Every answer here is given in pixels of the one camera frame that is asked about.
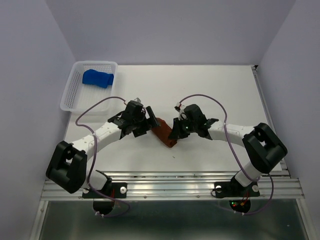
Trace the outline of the brown towel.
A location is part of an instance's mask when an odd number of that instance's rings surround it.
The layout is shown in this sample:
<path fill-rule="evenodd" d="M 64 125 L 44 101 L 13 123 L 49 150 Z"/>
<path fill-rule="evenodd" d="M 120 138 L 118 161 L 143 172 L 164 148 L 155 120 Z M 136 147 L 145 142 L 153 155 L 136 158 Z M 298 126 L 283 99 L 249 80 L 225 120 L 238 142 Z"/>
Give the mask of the brown towel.
<path fill-rule="evenodd" d="M 156 120 L 160 126 L 153 127 L 152 133 L 168 148 L 172 148 L 177 144 L 176 139 L 170 139 L 169 136 L 172 132 L 172 128 L 161 118 L 157 117 Z"/>

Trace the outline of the blue towel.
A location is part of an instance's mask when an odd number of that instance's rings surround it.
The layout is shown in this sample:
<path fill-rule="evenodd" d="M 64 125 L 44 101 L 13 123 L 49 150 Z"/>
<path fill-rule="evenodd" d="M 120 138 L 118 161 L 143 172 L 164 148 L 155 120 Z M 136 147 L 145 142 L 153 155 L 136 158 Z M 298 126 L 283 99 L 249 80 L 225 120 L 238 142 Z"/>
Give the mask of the blue towel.
<path fill-rule="evenodd" d="M 94 69 L 89 69 L 83 73 L 82 83 L 84 85 L 107 89 L 109 86 L 113 85 L 114 78 L 115 76 L 113 73 L 105 73 L 96 71 Z"/>

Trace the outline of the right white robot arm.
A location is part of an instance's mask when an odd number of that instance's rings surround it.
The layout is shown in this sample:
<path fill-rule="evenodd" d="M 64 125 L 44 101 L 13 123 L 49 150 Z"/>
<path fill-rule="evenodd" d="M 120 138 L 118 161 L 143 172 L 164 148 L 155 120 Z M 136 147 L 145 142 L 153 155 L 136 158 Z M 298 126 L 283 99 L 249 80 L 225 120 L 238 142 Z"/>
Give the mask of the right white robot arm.
<path fill-rule="evenodd" d="M 201 138 L 227 142 L 230 147 L 238 145 L 247 152 L 249 162 L 230 181 L 215 182 L 212 196 L 218 199 L 260 196 L 259 178 L 269 174 L 288 153 L 269 125 L 261 122 L 256 126 L 240 126 L 206 118 L 196 104 L 179 103 L 175 110 L 179 115 L 173 120 L 170 139 L 180 140 L 196 133 Z"/>

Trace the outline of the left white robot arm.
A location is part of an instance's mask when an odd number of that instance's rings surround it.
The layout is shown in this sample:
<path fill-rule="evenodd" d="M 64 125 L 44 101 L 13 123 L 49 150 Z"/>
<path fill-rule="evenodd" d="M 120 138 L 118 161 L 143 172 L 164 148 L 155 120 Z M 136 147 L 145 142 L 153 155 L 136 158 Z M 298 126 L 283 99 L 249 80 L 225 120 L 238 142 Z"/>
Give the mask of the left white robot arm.
<path fill-rule="evenodd" d="M 89 135 L 71 143 L 59 142 L 45 175 L 70 194 L 88 188 L 106 197 L 111 193 L 112 180 L 99 170 L 88 169 L 88 160 L 95 161 L 100 150 L 129 134 L 139 137 L 158 126 L 160 123 L 150 106 L 131 100 L 123 111 Z"/>

